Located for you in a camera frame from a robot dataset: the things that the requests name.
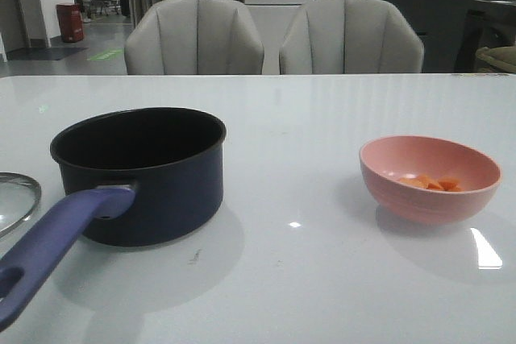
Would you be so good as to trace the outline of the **pink bowl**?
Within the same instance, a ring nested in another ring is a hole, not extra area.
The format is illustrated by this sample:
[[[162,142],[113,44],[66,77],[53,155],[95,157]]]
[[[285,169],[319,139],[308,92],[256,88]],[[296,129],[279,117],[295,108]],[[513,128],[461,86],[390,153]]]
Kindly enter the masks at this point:
[[[360,149],[373,198],[393,214],[427,225],[461,222],[488,204],[501,168],[486,154],[446,139],[394,135]]]

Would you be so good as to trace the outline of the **orange ham pieces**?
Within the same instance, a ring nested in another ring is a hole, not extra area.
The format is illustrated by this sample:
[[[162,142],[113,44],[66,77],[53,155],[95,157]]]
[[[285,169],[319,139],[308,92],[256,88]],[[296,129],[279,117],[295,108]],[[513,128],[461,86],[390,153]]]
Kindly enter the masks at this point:
[[[452,176],[434,178],[425,174],[418,176],[403,176],[397,180],[399,183],[412,186],[418,189],[444,192],[462,192],[460,180]]]

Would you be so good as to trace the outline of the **dark blue saucepan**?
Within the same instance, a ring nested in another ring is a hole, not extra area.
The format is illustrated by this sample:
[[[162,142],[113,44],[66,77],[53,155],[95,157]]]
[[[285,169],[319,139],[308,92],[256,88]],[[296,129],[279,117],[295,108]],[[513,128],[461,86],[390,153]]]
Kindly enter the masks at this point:
[[[181,107],[112,112],[62,130],[49,150],[65,195],[1,259],[2,328],[78,237],[144,247],[208,222],[223,201],[226,134],[219,118]]]

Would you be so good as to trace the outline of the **left grey upholstered chair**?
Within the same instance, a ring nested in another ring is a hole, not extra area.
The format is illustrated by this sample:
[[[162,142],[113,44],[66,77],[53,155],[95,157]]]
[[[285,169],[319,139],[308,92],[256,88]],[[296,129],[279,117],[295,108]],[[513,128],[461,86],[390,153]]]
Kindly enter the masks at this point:
[[[165,0],[128,36],[129,75],[260,75],[264,46],[249,9],[235,0]]]

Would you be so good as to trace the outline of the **grey upholstered chair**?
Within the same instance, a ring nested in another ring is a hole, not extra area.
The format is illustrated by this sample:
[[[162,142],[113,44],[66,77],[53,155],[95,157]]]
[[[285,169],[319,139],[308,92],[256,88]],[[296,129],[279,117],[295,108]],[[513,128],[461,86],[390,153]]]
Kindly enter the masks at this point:
[[[314,0],[298,8],[279,48],[282,75],[420,73],[424,45],[383,0]]]
[[[264,46],[249,9],[235,0],[165,0],[128,36],[129,75],[260,75]]]

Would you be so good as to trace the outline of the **right grey upholstered chair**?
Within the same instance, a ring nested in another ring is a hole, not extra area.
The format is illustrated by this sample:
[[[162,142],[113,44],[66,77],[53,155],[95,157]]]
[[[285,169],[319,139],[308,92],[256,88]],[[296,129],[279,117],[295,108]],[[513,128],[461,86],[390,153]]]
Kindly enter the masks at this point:
[[[282,75],[420,73],[424,45],[383,0],[314,0],[298,8],[279,48]]]

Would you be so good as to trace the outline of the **red trash bin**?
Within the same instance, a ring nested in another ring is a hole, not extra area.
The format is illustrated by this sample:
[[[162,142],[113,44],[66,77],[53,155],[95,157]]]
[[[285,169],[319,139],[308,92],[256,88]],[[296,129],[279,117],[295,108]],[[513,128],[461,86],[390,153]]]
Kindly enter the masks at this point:
[[[60,27],[60,37],[65,43],[76,43],[84,39],[80,6],[76,3],[56,5],[56,14]]]

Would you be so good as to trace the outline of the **dark floor mat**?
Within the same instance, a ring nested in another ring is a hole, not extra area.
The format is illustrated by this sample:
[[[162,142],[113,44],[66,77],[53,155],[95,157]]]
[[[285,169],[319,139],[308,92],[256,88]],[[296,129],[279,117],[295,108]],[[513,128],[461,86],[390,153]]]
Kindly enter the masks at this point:
[[[6,54],[8,60],[62,60],[85,48],[20,48]]]

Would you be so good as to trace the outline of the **olive cushion at right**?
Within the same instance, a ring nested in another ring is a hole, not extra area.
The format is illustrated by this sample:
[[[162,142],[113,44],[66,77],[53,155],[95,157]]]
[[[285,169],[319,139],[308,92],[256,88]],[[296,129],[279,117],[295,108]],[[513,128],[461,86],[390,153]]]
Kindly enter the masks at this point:
[[[477,73],[515,74],[515,46],[479,48],[475,57]]]

